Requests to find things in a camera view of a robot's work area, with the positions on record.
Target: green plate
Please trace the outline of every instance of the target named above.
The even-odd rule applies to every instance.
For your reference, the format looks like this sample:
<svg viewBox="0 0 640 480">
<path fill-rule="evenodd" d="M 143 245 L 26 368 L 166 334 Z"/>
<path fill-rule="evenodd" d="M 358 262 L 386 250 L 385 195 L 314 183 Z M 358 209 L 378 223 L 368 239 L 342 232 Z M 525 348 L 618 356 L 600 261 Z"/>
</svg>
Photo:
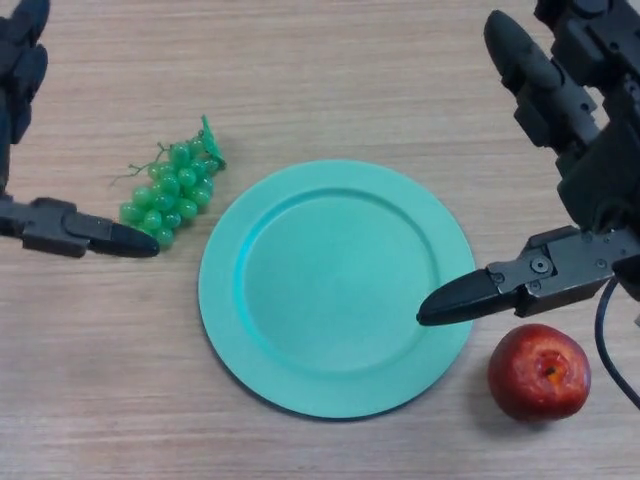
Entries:
<svg viewBox="0 0 640 480">
<path fill-rule="evenodd" d="M 449 211 L 380 166 L 322 160 L 245 192 L 206 246 L 198 294 L 228 370 L 259 397 L 314 417 L 382 413 L 453 363 L 472 322 L 421 327 L 438 286 L 475 269 Z"/>
</svg>

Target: robotic arm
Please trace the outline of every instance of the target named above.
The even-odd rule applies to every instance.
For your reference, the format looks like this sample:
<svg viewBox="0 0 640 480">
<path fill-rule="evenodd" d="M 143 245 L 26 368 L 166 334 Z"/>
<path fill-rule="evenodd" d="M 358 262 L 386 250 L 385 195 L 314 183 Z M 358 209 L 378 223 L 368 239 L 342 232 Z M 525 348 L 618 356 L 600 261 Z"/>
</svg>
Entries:
<svg viewBox="0 0 640 480">
<path fill-rule="evenodd" d="M 485 42 L 516 121 L 556 153 L 557 190 L 577 226 L 532 236 L 515 260 L 437 289 L 422 325 L 510 309 L 528 317 L 591 298 L 610 279 L 640 301 L 640 16 L 626 0 L 538 0 L 535 16 L 553 32 L 553 58 L 500 11 Z M 604 97 L 602 131 L 585 86 Z"/>
<path fill-rule="evenodd" d="M 47 51 L 38 40 L 49 10 L 49 0 L 22 0 L 10 17 L 0 17 L 0 235 L 21 239 L 24 248 L 68 257 L 87 250 L 153 257 L 158 242 L 138 230 L 78 212 L 70 202 L 37 198 L 22 204 L 6 193 L 11 145 L 31 123 L 31 103 L 47 71 Z"/>
</svg>

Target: green grapes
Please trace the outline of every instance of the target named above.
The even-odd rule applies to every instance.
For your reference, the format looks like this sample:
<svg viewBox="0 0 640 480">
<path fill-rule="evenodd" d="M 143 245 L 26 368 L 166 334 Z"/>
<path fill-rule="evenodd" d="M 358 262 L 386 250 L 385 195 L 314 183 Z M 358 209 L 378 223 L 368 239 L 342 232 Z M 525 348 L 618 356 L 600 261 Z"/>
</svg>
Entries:
<svg viewBox="0 0 640 480">
<path fill-rule="evenodd" d="M 206 207 L 211 201 L 211 195 L 204 188 L 193 187 L 186 193 L 187 198 L 200 208 Z"/>
<path fill-rule="evenodd" d="M 120 205 L 120 221 L 124 224 L 131 225 L 138 223 L 144 218 L 144 210 L 131 202 Z"/>
<path fill-rule="evenodd" d="M 162 225 L 162 215 L 157 210 L 149 210 L 140 226 L 146 230 L 157 230 Z"/>
<path fill-rule="evenodd" d="M 198 205 L 187 198 L 180 198 L 176 205 L 180 216 L 185 220 L 193 220 L 198 215 Z"/>
<path fill-rule="evenodd" d="M 168 175 L 164 175 L 162 178 L 158 180 L 160 184 L 160 190 L 163 193 L 168 195 L 172 195 L 174 197 L 178 196 L 180 193 L 180 182 L 178 181 L 178 177 L 176 177 L 173 173 L 169 173 Z"/>
<path fill-rule="evenodd" d="M 165 228 L 169 228 L 171 230 L 175 230 L 182 223 L 182 217 L 178 212 L 167 212 L 162 216 L 162 226 Z"/>
<path fill-rule="evenodd" d="M 159 212 L 167 212 L 171 210 L 176 203 L 176 198 L 166 193 L 159 193 L 156 198 L 153 199 L 153 208 Z"/>
<path fill-rule="evenodd" d="M 151 184 L 133 189 L 131 200 L 120 205 L 120 222 L 154 237 L 163 250 L 174 244 L 180 227 L 206 210 L 214 192 L 212 177 L 226 167 L 205 116 L 202 122 L 203 129 L 191 139 L 169 148 L 158 144 L 155 161 L 131 166 L 132 175 L 146 168 Z M 168 158 L 160 161 L 164 154 Z"/>
<path fill-rule="evenodd" d="M 146 208 L 153 202 L 153 193 L 149 187 L 137 187 L 131 196 L 136 207 Z"/>
<path fill-rule="evenodd" d="M 181 168 L 178 171 L 178 181 L 183 187 L 193 187 L 198 181 L 198 177 L 192 169 Z"/>
</svg>

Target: grape stem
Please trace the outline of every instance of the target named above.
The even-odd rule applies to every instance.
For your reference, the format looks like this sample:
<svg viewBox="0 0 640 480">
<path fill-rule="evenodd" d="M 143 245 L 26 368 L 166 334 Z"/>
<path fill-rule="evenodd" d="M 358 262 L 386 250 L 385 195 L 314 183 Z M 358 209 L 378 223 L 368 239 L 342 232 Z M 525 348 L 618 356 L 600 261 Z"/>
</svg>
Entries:
<svg viewBox="0 0 640 480">
<path fill-rule="evenodd" d="M 149 168 L 151 165 L 158 163 L 160 161 L 160 157 L 162 157 L 162 154 L 165 152 L 168 152 L 169 149 L 167 147 L 165 147 L 164 145 L 162 145 L 162 143 L 158 142 L 158 147 L 160 148 L 160 151 L 158 152 L 158 155 L 156 155 L 156 159 L 153 160 L 152 162 L 149 163 L 145 163 L 144 165 L 138 166 L 138 165 L 134 165 L 133 163 L 129 164 L 129 169 L 134 170 L 133 173 L 128 173 L 126 175 L 118 175 L 117 177 L 115 177 L 112 182 L 111 182 L 111 186 L 115 185 L 115 183 L 120 180 L 121 178 L 128 178 L 128 177 L 135 177 L 136 175 L 138 175 L 141 171 Z"/>
</svg>

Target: table surface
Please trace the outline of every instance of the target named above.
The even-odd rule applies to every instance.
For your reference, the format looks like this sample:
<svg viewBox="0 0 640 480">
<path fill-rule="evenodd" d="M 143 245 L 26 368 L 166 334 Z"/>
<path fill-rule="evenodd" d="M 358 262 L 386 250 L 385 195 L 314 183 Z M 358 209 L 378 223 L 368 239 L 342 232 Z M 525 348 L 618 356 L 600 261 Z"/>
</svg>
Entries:
<svg viewBox="0 0 640 480">
<path fill-rule="evenodd" d="M 586 350 L 584 409 L 542 430 L 485 383 L 511 313 L 476 322 L 448 374 L 405 408 L 324 423 L 274 411 L 214 360 L 196 303 L 207 239 L 238 195 L 320 158 L 392 167 L 459 219 L 478 265 L 570 223 L 549 150 L 513 120 L 482 39 L 502 8 L 548 49 L 519 0 L 57 0 L 50 67 L 13 150 L 10 193 L 114 217 L 115 186 L 206 114 L 229 160 L 209 213 L 153 260 L 47 256 L 0 241 L 0 476 L 7 479 L 637 478 L 638 412 L 593 342 L 597 300 L 536 318 Z M 2 1 L 3 13 L 14 3 Z M 612 356 L 640 385 L 636 306 L 616 294 Z"/>
</svg>

